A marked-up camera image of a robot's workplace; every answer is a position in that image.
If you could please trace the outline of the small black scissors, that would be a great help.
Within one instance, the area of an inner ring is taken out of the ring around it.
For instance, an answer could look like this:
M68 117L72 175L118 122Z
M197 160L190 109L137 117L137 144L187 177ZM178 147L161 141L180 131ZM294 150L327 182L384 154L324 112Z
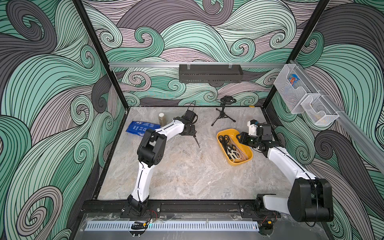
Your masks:
M198 139L197 139L197 137L196 137L196 135L194 135L193 137L194 137L194 140L195 140L195 142L197 143L198 147L201 148L201 147L200 147L200 144L199 144L199 141L198 141Z

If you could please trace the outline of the pink scissors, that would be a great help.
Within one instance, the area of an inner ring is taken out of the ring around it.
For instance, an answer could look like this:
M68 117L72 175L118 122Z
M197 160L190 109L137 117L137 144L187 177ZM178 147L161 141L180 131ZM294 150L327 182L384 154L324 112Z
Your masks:
M237 146L237 151L239 152L239 160L241 162L248 160L249 158L246 151L246 146L239 143L237 143L236 146Z

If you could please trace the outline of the yellow storage box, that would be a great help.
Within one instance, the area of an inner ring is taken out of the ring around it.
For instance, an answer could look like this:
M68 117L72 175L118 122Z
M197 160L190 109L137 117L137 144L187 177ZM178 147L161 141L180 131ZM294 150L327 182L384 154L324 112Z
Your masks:
M250 147L241 144L237 135L240 132L235 129L227 129L217 133L217 140L221 150L231 166L239 166L253 159Z

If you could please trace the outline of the cream kitchen scissors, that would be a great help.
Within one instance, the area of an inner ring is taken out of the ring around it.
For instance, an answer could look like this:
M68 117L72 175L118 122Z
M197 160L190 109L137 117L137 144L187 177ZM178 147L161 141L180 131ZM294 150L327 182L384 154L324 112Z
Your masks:
M237 151L237 147L236 146L227 146L227 156L232 161L239 160L239 152Z

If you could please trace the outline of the large black scissors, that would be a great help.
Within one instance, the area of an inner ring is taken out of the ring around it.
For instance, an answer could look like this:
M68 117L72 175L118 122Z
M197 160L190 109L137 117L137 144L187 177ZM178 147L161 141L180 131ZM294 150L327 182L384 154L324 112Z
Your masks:
M224 151L226 154L229 153L230 150L233 150L230 137L228 135L220 135L219 136L219 142L221 143L222 147L224 148Z

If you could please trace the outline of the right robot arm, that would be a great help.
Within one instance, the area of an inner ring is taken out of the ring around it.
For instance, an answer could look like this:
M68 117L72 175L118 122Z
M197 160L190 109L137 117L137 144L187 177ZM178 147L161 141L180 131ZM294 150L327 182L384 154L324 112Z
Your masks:
M326 223L334 219L331 183L305 170L278 141L262 141L242 132L236 135L240 144L255 148L273 162L291 184L288 197L259 194L257 207L290 215L297 222Z

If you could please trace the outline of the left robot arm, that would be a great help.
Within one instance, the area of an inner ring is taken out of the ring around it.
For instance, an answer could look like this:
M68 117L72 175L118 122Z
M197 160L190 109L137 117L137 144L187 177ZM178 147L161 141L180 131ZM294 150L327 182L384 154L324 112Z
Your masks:
M138 147L139 171L134 190L128 197L131 209L142 214L149 199L149 188L155 167L164 157L166 143L171 138L181 136L196 136L196 120L177 117L159 129L146 130Z

